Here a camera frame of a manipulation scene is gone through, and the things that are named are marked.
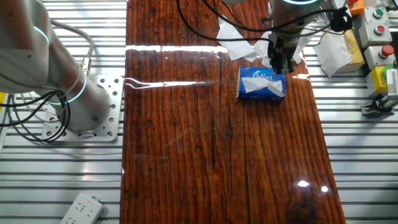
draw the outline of metal slotted surface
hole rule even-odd
[[[44,4],[50,17],[93,37],[92,74],[124,75],[126,1]],[[88,50],[85,39],[55,31],[81,61]],[[328,78],[312,49],[319,40],[320,35],[314,37],[304,55],[347,223],[398,223],[398,116],[362,118],[359,107],[370,100],[364,77],[347,73]],[[106,205],[98,223],[119,223],[123,107],[120,119],[116,142],[78,147],[37,145],[9,128],[0,155],[0,223],[59,223],[80,193],[95,195]],[[41,135],[43,123],[37,118],[27,126]]]

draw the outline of mounting hole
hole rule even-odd
[[[97,124],[100,123],[100,119],[99,119],[98,116],[95,115],[95,114],[91,115],[91,119],[92,119],[95,123],[97,123]]]

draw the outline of control box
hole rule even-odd
[[[390,24],[388,19],[387,11],[383,7],[366,7],[365,10],[359,16],[361,22],[381,22],[384,24]]]
[[[390,45],[372,46],[363,53],[370,70],[376,66],[392,65],[396,59],[394,48]]]
[[[392,40],[388,24],[381,22],[365,22],[359,28],[359,38],[364,49],[370,46],[386,45]]]
[[[376,67],[366,76],[366,86],[370,97],[376,97],[380,93],[383,96],[387,95],[387,83],[383,77],[383,68],[383,66]]]

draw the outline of orange component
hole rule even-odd
[[[360,15],[365,9],[365,4],[363,4],[362,0],[348,0],[347,5],[353,16]]]

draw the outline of yellow box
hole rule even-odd
[[[372,97],[387,92],[387,84],[383,77],[384,66],[374,68],[366,77],[369,95]]]
[[[4,97],[6,96],[6,94],[5,93],[0,93],[0,103],[3,103],[4,102]]]

